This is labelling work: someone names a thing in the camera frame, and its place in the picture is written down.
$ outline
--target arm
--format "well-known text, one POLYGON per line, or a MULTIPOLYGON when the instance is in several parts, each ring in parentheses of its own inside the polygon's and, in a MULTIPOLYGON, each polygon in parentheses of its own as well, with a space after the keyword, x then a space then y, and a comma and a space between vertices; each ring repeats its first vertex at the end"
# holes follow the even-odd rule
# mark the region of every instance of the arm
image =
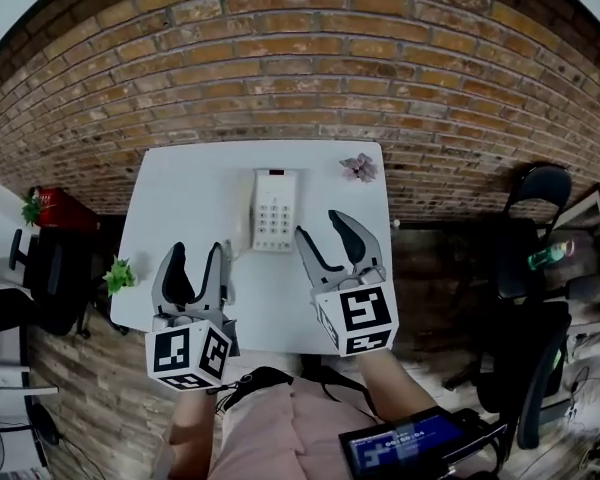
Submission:
POLYGON ((384 421, 397 421, 435 407, 437 404, 388 349, 356 356, 358 367, 384 421))
POLYGON ((203 480, 213 448, 216 396, 205 391, 183 393, 171 421, 168 445, 173 452, 170 480, 203 480))

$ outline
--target wooden floor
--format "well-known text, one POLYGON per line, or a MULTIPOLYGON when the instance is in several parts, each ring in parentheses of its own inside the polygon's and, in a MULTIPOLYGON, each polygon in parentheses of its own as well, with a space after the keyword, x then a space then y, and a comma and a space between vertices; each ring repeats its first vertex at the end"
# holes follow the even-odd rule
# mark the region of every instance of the wooden floor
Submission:
MULTIPOLYGON (((401 329, 395 352, 405 368, 447 409, 479 404, 473 388, 445 391, 441 382, 472 358, 471 294, 461 309, 449 311, 451 294, 463 273, 463 240, 440 231, 400 231, 394 236, 394 277, 401 329)), ((91 316, 90 340, 73 335, 57 338, 30 330, 34 384, 56 384, 60 394, 45 397, 61 432, 101 468, 108 480, 149 478, 159 437, 173 409, 174 396, 150 381, 145 373, 144 337, 130 332, 122 337, 91 316)), ((590 377, 600 378, 600 343, 571 347, 574 358, 563 384, 571 386, 585 365, 590 377)), ((296 373, 297 358, 282 354, 244 352, 230 360, 228 380, 262 365, 296 373)), ((333 362, 359 380, 355 363, 333 362)), ((540 448, 514 450, 506 469, 522 480, 586 478, 578 470, 587 447, 600 429, 600 380, 585 383, 575 396, 575 414, 542 429, 540 448)), ((100 478, 74 448, 84 472, 65 446, 47 447, 50 468, 57 479, 100 478)))

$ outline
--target telephone handset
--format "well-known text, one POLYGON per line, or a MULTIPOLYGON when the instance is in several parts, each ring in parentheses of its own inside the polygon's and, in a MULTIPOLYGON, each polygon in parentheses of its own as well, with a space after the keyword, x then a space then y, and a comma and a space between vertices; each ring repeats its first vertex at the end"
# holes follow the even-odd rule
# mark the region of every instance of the telephone handset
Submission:
POLYGON ((291 252, 296 221, 298 171, 255 169, 238 174, 234 255, 253 249, 291 252))

